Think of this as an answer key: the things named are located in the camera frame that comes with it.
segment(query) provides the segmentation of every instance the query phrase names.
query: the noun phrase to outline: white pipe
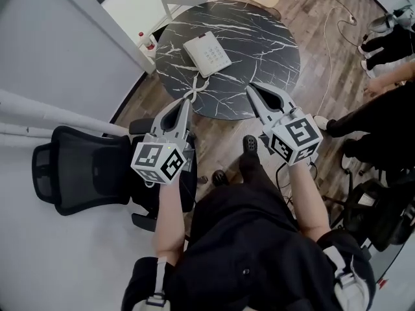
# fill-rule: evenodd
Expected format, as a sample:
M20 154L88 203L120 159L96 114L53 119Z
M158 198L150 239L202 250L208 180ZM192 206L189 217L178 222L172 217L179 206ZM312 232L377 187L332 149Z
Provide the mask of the white pipe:
M29 136L29 137L51 138L53 130L16 126L14 124L7 124L7 123L0 122L0 133L7 133L9 135Z
M16 148L34 148L39 145L50 143L48 138L27 137L19 135L6 135L0 133L0 146L11 146Z
M27 99L2 89L0 89L0 111L29 119L43 119L110 135L128 135L128 129L126 128Z

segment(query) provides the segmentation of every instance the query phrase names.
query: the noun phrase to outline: black marble table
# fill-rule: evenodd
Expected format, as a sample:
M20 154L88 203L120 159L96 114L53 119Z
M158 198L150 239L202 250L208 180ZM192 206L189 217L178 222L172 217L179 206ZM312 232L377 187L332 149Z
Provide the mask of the black marble table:
M286 26L266 10L236 1L194 6L175 18L158 42L156 67L169 94L181 98L192 89L197 68L183 44L212 31L232 64L210 76L193 109L205 117L242 120L254 117L246 97L249 82L264 82L287 91L300 74L300 54ZM205 80L199 75L196 87Z

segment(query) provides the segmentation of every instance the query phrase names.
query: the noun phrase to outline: black mesh chair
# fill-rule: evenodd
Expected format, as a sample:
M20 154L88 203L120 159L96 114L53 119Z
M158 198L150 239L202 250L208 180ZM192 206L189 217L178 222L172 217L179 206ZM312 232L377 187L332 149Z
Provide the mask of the black mesh chair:
M379 180L370 179L353 188L352 175L348 174L350 185L345 202L323 197L344 208L331 226L336 227L343 220L344 229L360 245L368 238L379 251L390 244L405 243L414 229L411 221L415 216L415 182L384 187Z
M154 231L160 186L146 187L130 168L137 143L150 131L152 121L132 122L130 133L137 135L132 144L128 136L95 137L67 126L57 127L51 142L33 153L32 177L39 199L53 204L61 215L70 215L100 205L126 205L131 197L148 211L147 216L133 214L133 223ZM188 142L195 147L191 136ZM183 212L193 209L196 185L195 154L191 171L180 175Z

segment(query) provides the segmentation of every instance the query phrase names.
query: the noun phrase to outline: person's arm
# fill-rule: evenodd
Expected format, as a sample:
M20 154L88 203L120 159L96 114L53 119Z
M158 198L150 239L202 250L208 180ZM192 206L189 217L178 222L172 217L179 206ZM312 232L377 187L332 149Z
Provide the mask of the person's arm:
M184 219L179 190L180 174L170 185L160 185L160 206L153 246L157 257L176 265L184 247Z
M371 97L376 97L388 91L385 89L395 83L415 78L415 62L407 62L390 73L383 74L369 81L368 87L364 90Z
M292 203L303 235L316 241L330 231L329 217L305 161L289 168Z

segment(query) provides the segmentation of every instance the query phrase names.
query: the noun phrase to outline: white sneaker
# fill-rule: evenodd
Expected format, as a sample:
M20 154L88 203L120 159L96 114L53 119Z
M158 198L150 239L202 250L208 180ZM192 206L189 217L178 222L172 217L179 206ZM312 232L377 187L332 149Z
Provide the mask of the white sneaker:
M366 74L370 78L375 78L376 77L373 70L368 70L368 63L366 62L366 60L361 61L361 66L362 66L363 70L366 71Z
M353 158L346 157L346 155L345 155L345 154L343 154L343 157L342 157L342 168L343 168L344 170L349 169L349 167L350 167L350 165L351 165L351 160L352 160L352 159L353 159Z
M357 50L359 51L360 54L362 54L366 59L370 58L370 53L369 52L365 52L361 46L357 47Z
M327 123L329 122L325 117L316 115L314 117L314 122L317 124L318 128L321 130L327 130Z

